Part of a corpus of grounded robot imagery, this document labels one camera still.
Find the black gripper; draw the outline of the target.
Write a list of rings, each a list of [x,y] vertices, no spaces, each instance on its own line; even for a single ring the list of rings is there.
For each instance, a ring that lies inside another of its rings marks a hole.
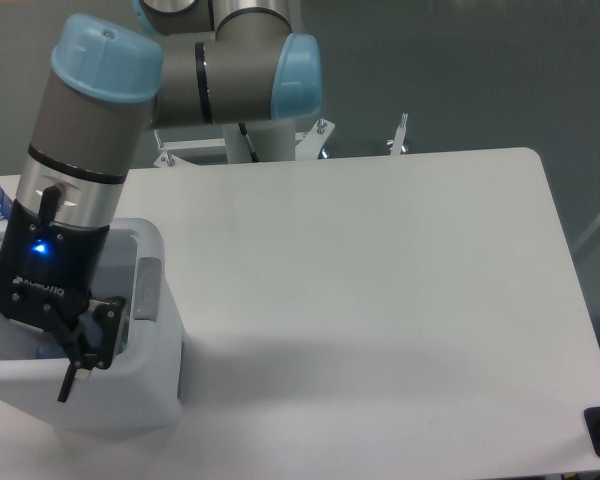
[[[127,299],[91,299],[108,232],[107,226],[74,230],[45,224],[14,202],[3,237],[0,314],[54,332],[69,361],[57,398],[61,403],[80,370],[107,370],[120,351]]]

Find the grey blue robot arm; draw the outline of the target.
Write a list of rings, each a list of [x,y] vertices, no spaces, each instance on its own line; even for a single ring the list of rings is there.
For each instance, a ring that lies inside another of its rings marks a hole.
[[[108,369],[121,297],[92,280],[141,132],[284,121],[322,104],[319,46],[285,1],[137,1],[142,33],[70,16],[54,47],[0,248],[0,315],[50,334],[81,370]]]

